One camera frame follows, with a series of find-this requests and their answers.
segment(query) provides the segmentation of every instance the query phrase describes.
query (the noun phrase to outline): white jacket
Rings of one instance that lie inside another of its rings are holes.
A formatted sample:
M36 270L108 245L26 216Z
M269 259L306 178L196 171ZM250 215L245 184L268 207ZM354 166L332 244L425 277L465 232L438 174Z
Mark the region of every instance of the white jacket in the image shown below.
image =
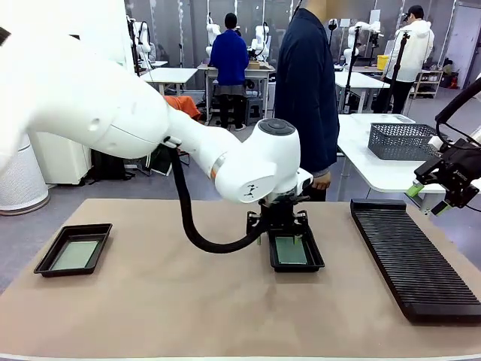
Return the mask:
M422 69L422 65L428 60L433 50L434 33L431 30L431 23L424 20L417 20L414 23L399 29L396 32L396 42L388 65L384 70L384 75L392 79L394 66L398 61L399 50L404 33L407 32L410 38L404 48L403 59L397 81L412 83Z

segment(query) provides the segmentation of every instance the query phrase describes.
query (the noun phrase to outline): blue sweater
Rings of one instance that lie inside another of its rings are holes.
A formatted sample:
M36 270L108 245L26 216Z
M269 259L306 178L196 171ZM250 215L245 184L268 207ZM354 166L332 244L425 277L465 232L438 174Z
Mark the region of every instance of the blue sweater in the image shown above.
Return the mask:
M210 64L219 69L219 85L244 84L249 65L246 42L234 30L226 30L213 43Z
M325 29L299 9L280 47L275 114L299 132L301 167L318 177L337 161L334 63Z

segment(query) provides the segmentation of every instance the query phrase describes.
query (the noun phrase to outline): black tray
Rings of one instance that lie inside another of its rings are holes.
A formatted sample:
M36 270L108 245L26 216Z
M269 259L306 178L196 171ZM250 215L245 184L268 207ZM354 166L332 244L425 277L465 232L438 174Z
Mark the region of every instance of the black tray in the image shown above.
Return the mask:
M352 200L351 215L412 323L481 323L481 304L399 201Z
M40 263L38 263L34 273L41 274L44 277L92 274L97 266L98 259L104 249L111 229L112 224L110 223L63 227L59 235L55 238L55 241L53 241L52 246L50 246L47 254ZM79 241L96 243L94 246L95 248L85 263L85 266L78 268L53 269L68 245Z
M324 267L324 261L317 248L316 241L309 226L303 226L303 232L301 239L297 242L302 242L304 248L304 255L307 260L307 264L286 264L279 261L277 252L276 237L291 238L292 234L286 234L282 230L271 230L268 232L269 237L269 254L271 256L271 266L275 272L289 272L289 273L309 273L317 272L320 268Z

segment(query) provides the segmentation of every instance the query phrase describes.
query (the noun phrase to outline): person in dark jacket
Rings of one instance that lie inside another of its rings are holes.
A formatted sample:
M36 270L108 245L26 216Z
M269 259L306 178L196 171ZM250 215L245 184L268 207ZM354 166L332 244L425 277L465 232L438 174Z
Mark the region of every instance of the person in dark jacket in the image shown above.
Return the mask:
M337 160L339 119L334 63L319 18L323 0L310 0L294 15L280 47L275 116L290 122L301 139L301 167L314 176L304 191L324 202L331 185L329 167Z
M245 129L246 112L245 70L249 65L246 42L235 32L237 17L233 13L225 16L227 30L217 36L212 46L210 64L219 69L219 86L214 95L219 96L220 122L228 127L228 111L234 108L235 130Z

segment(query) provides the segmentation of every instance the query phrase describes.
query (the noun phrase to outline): hand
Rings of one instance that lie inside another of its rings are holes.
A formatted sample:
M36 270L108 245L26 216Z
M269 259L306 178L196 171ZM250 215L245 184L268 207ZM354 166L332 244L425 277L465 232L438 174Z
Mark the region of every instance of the hand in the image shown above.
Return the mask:
M327 172L321 177L314 178L312 188L317 190L326 190L331 186L331 172Z

